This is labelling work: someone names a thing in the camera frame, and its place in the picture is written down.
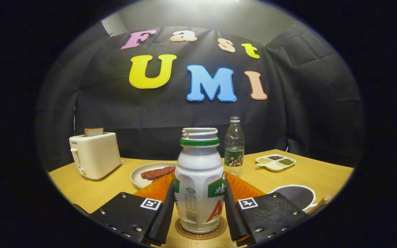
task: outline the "toaster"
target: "toaster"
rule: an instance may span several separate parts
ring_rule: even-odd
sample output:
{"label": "toaster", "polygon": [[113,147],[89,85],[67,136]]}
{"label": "toaster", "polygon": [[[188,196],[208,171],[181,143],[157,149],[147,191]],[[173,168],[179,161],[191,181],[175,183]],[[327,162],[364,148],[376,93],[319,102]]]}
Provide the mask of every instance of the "toaster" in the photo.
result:
{"label": "toaster", "polygon": [[77,170],[89,179],[99,180],[123,164],[115,133],[73,136],[69,141]]}

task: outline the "barcode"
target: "barcode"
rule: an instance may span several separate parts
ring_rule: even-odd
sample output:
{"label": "barcode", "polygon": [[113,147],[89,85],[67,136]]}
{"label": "barcode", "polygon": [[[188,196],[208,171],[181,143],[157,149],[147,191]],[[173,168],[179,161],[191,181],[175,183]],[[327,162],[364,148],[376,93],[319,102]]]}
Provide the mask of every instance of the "barcode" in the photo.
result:
{"label": "barcode", "polygon": [[197,215],[186,211],[186,219],[188,219],[189,221],[197,222]]}

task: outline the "white bottle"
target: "white bottle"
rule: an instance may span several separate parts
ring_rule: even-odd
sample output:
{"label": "white bottle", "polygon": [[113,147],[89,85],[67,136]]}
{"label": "white bottle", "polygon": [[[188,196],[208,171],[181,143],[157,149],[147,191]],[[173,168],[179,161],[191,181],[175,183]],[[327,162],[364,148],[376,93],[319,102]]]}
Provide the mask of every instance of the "white bottle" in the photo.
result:
{"label": "white bottle", "polygon": [[218,227],[225,199],[225,173],[216,128],[184,128],[174,197],[184,229],[204,234]]}
{"label": "white bottle", "polygon": [[244,134],[240,117],[232,116],[225,137],[225,171],[240,176],[244,157]]}

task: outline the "cork coaster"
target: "cork coaster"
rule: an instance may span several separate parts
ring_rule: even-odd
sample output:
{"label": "cork coaster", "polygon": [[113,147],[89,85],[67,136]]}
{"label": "cork coaster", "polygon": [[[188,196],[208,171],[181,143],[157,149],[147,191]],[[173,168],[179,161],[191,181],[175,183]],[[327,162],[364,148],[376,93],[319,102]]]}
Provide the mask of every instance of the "cork coaster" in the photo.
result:
{"label": "cork coaster", "polygon": [[223,232],[225,232],[226,228],[227,222],[223,217],[220,217],[220,219],[218,220],[217,228],[212,232],[207,232],[206,234],[194,234],[193,232],[186,231],[180,224],[180,219],[175,222],[175,229],[178,233],[180,233],[184,237],[194,240],[207,240],[218,237]]}

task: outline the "bottle cap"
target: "bottle cap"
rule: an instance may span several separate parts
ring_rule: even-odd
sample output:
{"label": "bottle cap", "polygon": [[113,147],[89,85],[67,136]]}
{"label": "bottle cap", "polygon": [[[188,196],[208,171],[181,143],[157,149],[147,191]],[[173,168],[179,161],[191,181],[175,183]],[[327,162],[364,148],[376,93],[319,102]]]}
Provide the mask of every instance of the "bottle cap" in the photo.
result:
{"label": "bottle cap", "polygon": [[217,138],[218,130],[214,127],[186,127],[182,130],[181,145],[185,146],[213,146],[220,143]]}
{"label": "bottle cap", "polygon": [[230,123],[238,123],[238,122],[240,122],[239,116],[231,116]]}

